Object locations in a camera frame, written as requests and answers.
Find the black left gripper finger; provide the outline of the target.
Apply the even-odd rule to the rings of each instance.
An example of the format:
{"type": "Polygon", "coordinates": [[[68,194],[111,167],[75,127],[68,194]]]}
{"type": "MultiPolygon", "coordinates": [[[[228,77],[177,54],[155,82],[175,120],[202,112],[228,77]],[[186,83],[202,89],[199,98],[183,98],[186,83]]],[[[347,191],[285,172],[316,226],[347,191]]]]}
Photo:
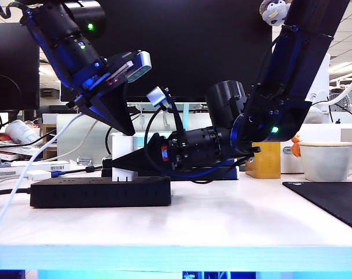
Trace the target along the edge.
{"type": "Polygon", "coordinates": [[[130,135],[130,115],[126,102],[123,99],[92,99],[89,104],[86,100],[76,100],[79,111],[114,129],[130,135]]]}
{"type": "Polygon", "coordinates": [[[93,118],[113,127],[125,135],[134,135],[134,127],[126,102],[127,83],[102,91],[91,98],[93,118]]]}

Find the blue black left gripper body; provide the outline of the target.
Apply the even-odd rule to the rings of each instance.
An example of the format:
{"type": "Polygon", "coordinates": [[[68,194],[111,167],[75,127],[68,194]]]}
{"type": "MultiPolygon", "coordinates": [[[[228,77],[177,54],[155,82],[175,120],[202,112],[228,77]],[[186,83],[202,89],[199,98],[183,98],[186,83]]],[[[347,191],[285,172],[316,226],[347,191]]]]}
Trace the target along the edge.
{"type": "Polygon", "coordinates": [[[66,101],[77,108],[76,100],[86,100],[102,91],[141,77],[141,51],[122,52],[111,57],[99,56],[95,50],[72,50],[66,57],[69,73],[66,101]]]}

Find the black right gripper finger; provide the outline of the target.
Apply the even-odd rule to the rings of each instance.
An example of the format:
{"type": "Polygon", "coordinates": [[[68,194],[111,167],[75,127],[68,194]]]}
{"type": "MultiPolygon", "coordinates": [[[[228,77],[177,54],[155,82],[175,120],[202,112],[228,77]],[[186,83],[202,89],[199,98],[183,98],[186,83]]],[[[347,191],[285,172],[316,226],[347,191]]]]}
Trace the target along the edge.
{"type": "Polygon", "coordinates": [[[155,133],[146,148],[123,155],[112,160],[112,166],[119,169],[138,172],[139,176],[161,176],[170,171],[170,162],[163,161],[161,146],[167,140],[155,133]]]}

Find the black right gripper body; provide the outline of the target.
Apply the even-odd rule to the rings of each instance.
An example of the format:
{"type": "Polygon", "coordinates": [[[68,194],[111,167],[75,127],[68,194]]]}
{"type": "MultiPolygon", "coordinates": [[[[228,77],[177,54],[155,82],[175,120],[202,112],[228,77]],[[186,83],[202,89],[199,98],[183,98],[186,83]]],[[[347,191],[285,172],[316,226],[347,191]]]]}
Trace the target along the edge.
{"type": "Polygon", "coordinates": [[[191,141],[186,131],[174,131],[168,137],[161,136],[160,166],[166,172],[191,172],[191,141]]]}

